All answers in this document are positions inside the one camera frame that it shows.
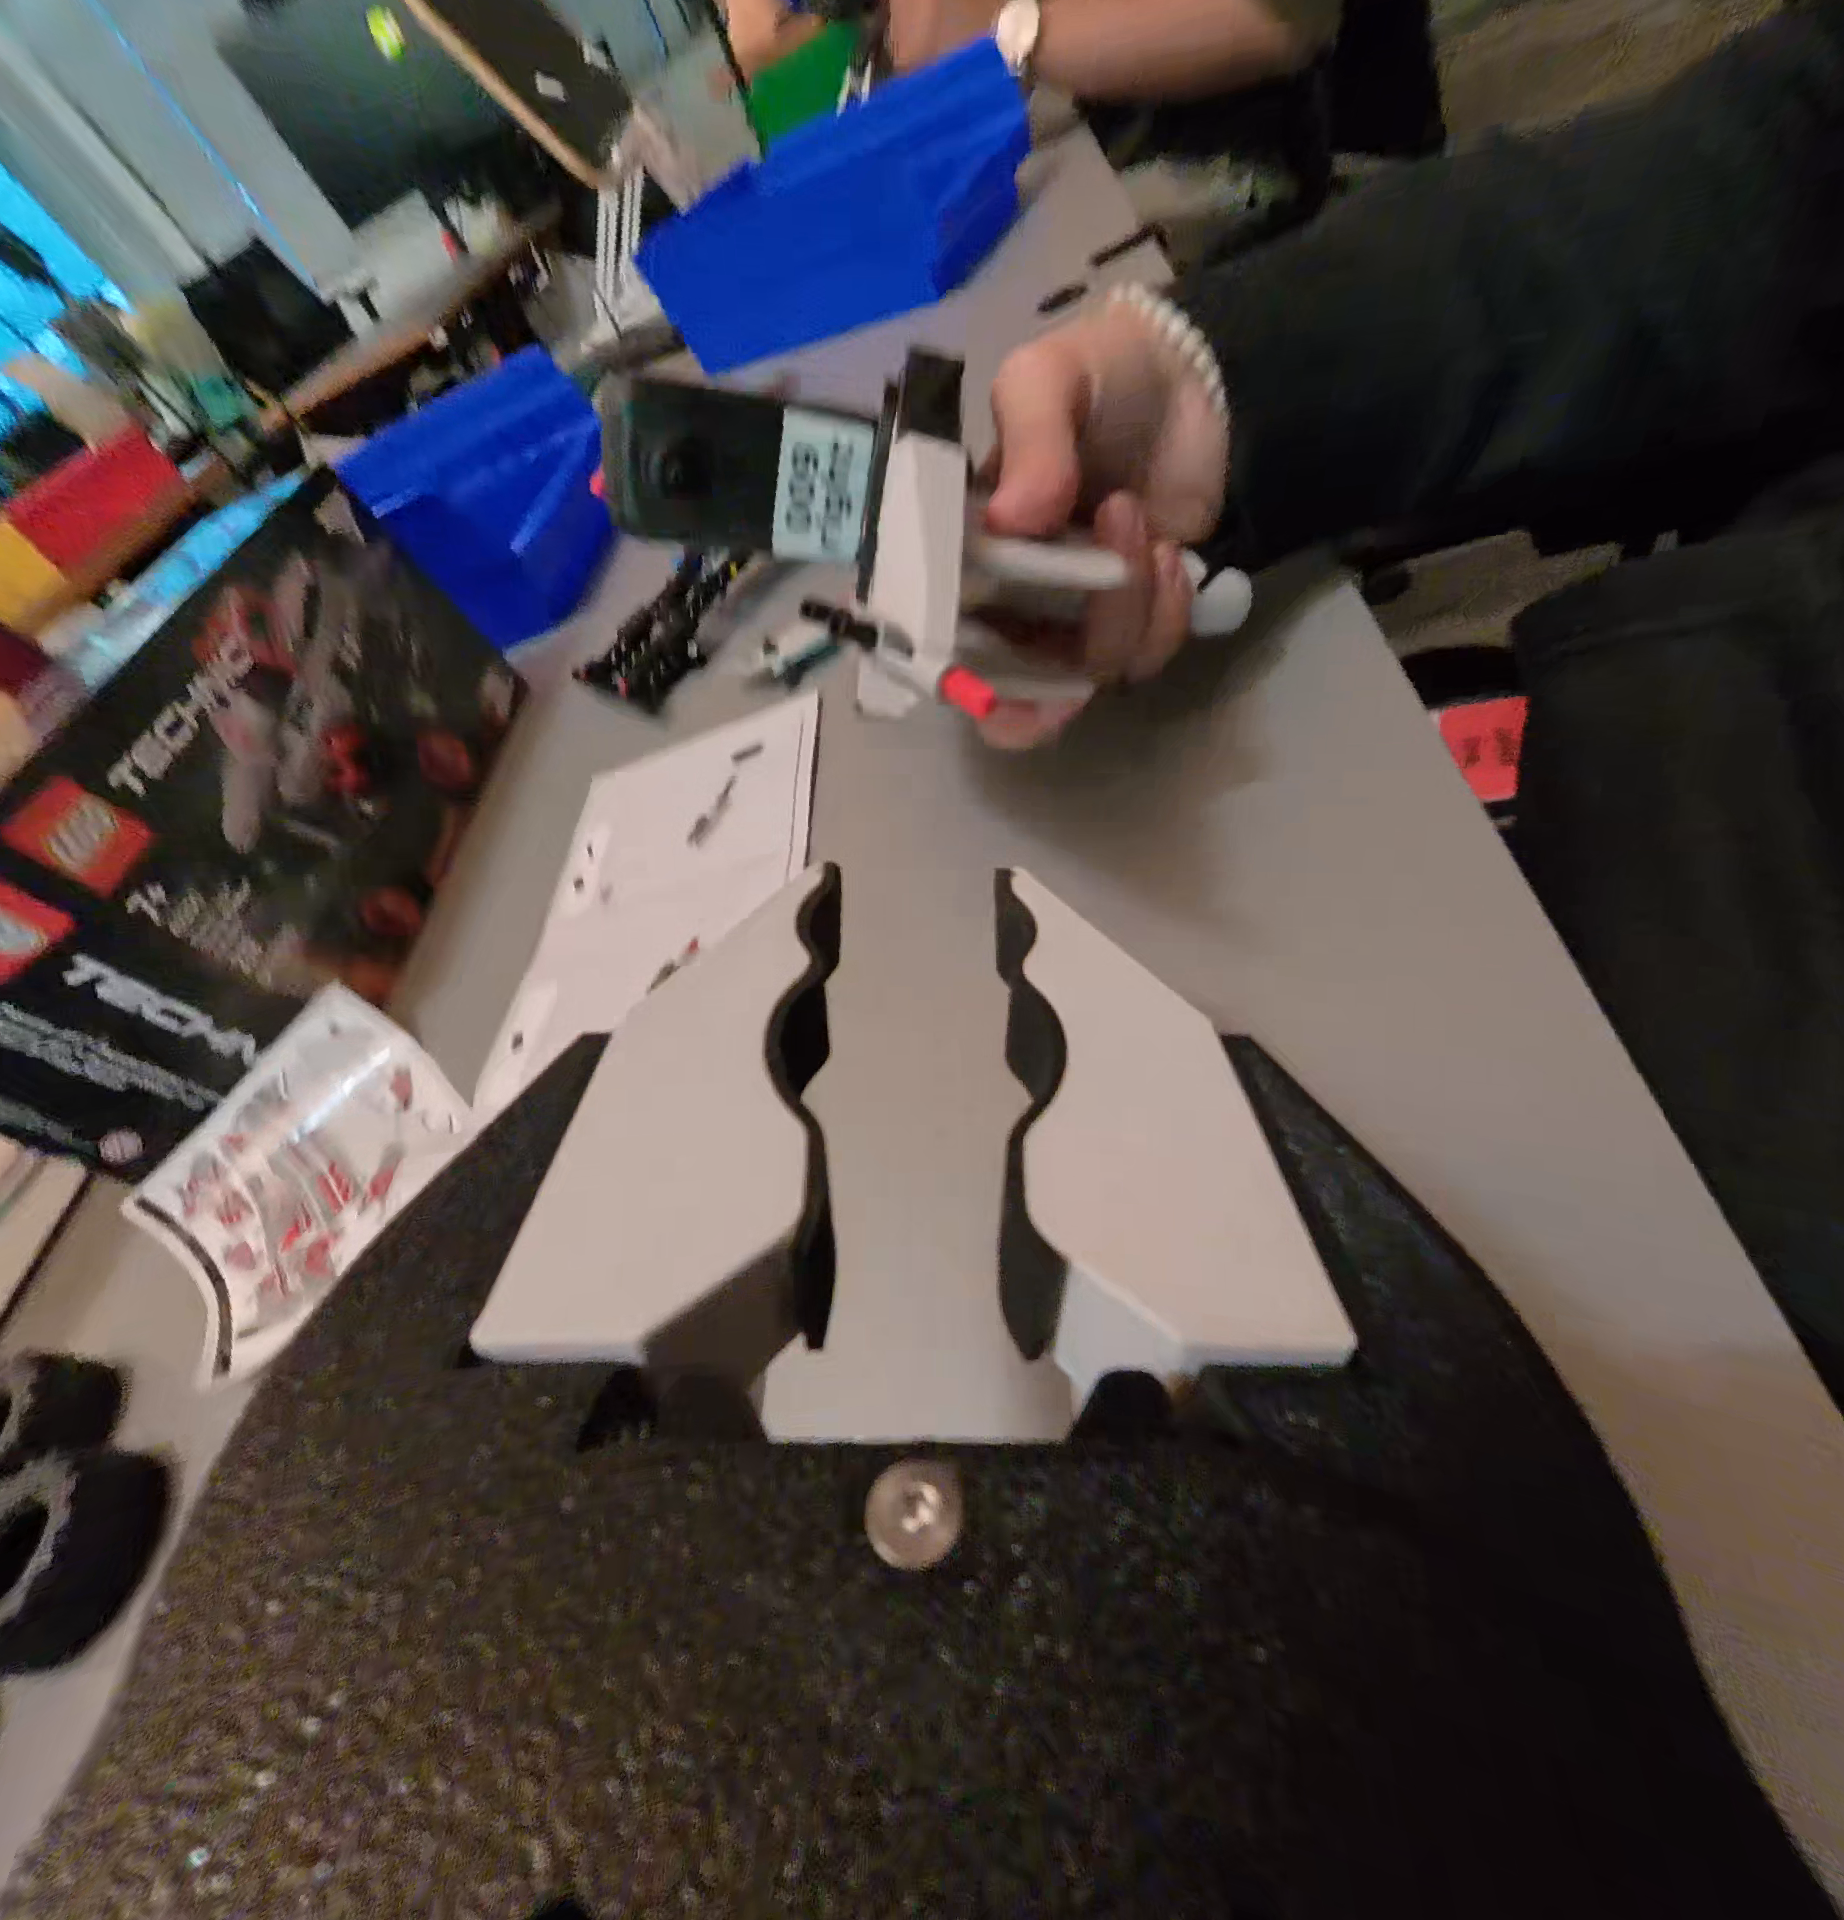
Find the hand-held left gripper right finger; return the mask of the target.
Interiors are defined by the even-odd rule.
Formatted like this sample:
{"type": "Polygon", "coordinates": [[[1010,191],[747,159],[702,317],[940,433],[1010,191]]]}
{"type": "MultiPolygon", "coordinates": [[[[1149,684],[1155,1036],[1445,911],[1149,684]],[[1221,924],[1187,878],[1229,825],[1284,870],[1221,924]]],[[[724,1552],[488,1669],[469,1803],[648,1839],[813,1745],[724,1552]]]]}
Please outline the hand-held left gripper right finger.
{"type": "Polygon", "coordinates": [[[998,872],[998,1299],[1073,1396],[1107,1376],[1326,1373],[1358,1352],[1227,1040],[1050,887],[998,872]]]}

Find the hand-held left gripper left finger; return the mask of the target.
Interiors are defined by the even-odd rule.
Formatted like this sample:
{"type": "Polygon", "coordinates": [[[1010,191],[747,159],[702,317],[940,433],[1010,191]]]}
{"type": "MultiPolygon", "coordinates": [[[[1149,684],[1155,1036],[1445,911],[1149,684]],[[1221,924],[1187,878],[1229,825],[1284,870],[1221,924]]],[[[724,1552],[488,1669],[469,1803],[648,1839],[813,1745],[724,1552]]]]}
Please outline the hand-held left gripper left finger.
{"type": "Polygon", "coordinates": [[[504,1363],[770,1366],[830,1328],[842,874],[810,866],[605,1038],[471,1327],[504,1363]]]}

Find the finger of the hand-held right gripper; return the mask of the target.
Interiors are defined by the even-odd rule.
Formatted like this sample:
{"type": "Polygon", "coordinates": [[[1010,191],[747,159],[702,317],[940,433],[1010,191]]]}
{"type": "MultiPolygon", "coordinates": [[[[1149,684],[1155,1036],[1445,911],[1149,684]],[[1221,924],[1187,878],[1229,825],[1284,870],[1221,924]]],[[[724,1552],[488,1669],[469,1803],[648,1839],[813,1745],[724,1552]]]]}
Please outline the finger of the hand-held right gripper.
{"type": "Polygon", "coordinates": [[[860,717],[907,717],[937,699],[957,653],[965,525],[963,449],[934,436],[896,437],[859,599],[875,633],[859,664],[860,717]]]}

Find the person's right forearm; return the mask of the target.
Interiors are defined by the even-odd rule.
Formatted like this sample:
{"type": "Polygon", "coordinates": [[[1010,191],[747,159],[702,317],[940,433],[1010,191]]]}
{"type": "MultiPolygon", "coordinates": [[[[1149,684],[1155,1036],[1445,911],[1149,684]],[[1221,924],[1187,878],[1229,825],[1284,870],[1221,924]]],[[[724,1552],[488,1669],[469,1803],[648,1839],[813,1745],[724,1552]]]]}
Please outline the person's right forearm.
{"type": "Polygon", "coordinates": [[[1183,281],[1231,410],[1214,545],[1641,510],[1844,456],[1844,5],[1403,168],[1183,281]]]}

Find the grey desk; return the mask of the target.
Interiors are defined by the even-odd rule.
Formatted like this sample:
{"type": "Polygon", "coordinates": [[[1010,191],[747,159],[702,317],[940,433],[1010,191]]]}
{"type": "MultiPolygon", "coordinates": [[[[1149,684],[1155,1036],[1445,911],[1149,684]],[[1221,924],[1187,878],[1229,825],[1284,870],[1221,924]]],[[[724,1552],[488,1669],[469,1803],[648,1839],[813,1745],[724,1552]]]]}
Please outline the grey desk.
{"type": "Polygon", "coordinates": [[[253,1391],[104,1200],[29,1308],[141,1371],[179,1528],[0,1704],[1,1917],[1844,1912],[1844,1422],[1351,586],[1038,754],[824,696],[823,1351],[782,1444],[579,1447],[469,1362],[615,1067],[575,1043],[253,1391]],[[995,870],[1242,1049],[1449,1464],[1066,1444],[998,1304],[995,870]]]}

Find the person's right hand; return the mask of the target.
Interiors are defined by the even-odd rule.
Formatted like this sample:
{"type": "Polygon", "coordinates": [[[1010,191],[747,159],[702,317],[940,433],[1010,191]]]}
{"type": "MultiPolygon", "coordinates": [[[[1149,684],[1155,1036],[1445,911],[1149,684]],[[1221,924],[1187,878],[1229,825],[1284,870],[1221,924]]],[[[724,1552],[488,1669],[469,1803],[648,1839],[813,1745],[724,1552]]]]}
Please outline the person's right hand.
{"type": "Polygon", "coordinates": [[[1198,587],[1187,557],[1222,517],[1231,408],[1188,301],[1124,285],[1010,351],[992,384],[992,417],[986,529],[1041,542],[1085,536],[1126,570],[1071,623],[1022,628],[1017,648],[1088,684],[1068,701],[1000,701],[976,727],[995,750],[1032,750],[1094,693],[1146,684],[1190,646],[1198,587]]]}

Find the white wing brick piece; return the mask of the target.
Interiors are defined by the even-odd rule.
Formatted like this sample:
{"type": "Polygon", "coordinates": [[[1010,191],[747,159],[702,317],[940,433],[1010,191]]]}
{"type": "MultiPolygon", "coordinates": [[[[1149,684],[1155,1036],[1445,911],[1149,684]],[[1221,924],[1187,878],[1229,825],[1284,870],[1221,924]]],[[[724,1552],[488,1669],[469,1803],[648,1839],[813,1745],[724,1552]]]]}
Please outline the white wing brick piece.
{"type": "Polygon", "coordinates": [[[787,691],[846,649],[872,653],[881,634],[881,623],[874,617],[847,604],[804,599],[794,617],[758,644],[746,680],[752,686],[787,691]]]}

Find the black brick truck chassis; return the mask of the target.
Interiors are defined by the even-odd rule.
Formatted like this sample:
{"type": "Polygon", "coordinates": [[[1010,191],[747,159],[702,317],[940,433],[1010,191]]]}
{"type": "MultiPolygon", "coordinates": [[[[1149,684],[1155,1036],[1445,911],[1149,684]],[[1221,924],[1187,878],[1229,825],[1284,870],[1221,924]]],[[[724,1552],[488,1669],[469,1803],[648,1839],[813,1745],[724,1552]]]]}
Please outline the black brick truck chassis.
{"type": "Polygon", "coordinates": [[[709,653],[702,627],[754,569],[754,552],[686,552],[663,587],[633,608],[608,648],[572,667],[572,681],[658,717],[675,689],[699,672],[709,653]]]}

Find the blue storage bin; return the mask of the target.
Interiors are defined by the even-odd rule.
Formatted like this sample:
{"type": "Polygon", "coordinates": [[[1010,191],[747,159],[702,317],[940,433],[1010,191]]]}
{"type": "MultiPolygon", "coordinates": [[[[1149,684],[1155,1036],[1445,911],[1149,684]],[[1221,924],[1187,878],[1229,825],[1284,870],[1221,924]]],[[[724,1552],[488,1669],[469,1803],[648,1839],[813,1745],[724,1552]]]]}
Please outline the blue storage bin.
{"type": "Polygon", "coordinates": [[[599,468],[588,392],[530,346],[333,471],[357,517],[508,653],[567,622],[612,554],[599,468]]]}
{"type": "Polygon", "coordinates": [[[1028,156],[1026,94],[980,39],[782,138],[648,227],[635,270],[700,372],[740,372],[959,290],[1028,156]]]}

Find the white instruction booklet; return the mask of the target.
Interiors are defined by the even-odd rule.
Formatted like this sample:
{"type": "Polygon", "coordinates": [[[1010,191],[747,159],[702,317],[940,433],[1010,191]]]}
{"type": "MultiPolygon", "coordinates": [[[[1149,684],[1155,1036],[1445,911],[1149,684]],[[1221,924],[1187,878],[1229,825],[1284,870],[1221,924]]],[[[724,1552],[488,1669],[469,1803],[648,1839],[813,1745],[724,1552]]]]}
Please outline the white instruction booklet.
{"type": "Polygon", "coordinates": [[[608,1036],[810,857],[821,693],[595,777],[481,1067],[494,1116],[569,1043],[608,1036]]]}

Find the red tag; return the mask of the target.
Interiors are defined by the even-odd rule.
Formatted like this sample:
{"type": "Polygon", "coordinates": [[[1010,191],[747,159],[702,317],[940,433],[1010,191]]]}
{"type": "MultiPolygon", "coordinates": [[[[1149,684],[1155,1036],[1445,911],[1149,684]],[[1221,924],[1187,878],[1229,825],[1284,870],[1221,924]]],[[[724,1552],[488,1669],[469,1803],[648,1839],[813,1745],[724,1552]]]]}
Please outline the red tag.
{"type": "Polygon", "coordinates": [[[1440,707],[1436,735],[1475,801],[1499,828],[1509,828],[1518,797],[1526,696],[1494,694],[1440,707]]]}

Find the black toy set box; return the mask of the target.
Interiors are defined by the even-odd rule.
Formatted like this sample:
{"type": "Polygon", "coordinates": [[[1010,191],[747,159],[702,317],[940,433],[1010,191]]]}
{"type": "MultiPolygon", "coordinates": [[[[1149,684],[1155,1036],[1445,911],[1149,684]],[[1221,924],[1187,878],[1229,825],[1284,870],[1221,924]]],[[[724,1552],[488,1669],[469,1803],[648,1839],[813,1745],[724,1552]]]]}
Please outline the black toy set box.
{"type": "Polygon", "coordinates": [[[0,1139],[148,1172],[323,986],[383,1005],[525,699],[328,471],[0,785],[0,1139]]]}

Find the red storage bin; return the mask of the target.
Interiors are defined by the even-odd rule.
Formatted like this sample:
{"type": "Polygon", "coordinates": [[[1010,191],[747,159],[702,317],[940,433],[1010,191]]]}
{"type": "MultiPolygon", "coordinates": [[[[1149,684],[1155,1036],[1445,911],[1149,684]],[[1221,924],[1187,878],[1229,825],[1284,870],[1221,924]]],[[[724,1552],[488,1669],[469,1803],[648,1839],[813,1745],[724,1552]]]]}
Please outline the red storage bin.
{"type": "Polygon", "coordinates": [[[72,574],[185,486],[181,468],[130,425],[44,471],[1,517],[58,572],[72,574]]]}

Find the person's black clothed body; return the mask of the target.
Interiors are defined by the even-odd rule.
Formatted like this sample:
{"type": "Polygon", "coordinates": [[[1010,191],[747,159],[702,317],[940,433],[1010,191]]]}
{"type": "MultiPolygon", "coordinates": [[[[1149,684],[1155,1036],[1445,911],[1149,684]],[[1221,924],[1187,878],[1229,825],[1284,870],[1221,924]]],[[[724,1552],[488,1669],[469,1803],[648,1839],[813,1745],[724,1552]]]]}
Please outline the person's black clothed body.
{"type": "Polygon", "coordinates": [[[1529,606],[1533,893],[1844,1417],[1844,494],[1529,606]]]}

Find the yellow storage bin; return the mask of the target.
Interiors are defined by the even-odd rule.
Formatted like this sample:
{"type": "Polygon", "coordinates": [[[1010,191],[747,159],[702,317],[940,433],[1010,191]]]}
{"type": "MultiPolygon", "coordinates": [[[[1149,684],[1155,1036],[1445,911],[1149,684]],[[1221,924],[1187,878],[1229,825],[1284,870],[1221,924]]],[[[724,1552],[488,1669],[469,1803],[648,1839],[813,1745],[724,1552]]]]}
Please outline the yellow storage bin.
{"type": "Polygon", "coordinates": [[[40,639],[61,616],[86,606],[80,589],[15,525],[0,517],[0,623],[40,639]]]}

